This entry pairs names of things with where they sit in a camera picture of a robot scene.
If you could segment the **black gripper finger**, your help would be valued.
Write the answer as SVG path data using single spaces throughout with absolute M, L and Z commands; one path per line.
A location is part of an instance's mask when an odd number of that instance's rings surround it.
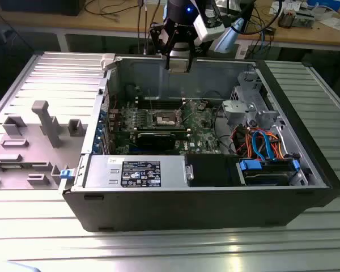
M 172 36 L 167 33 L 165 23 L 153 24 L 149 30 L 153 46 L 158 54 L 165 58 L 165 69 L 169 70 L 170 54 L 172 51 Z
M 189 45 L 189 58 L 186 70 L 190 71 L 195 58 L 206 56 L 209 50 L 209 42 L 202 42 L 199 37 L 196 36 L 196 31 L 187 31 L 186 37 Z

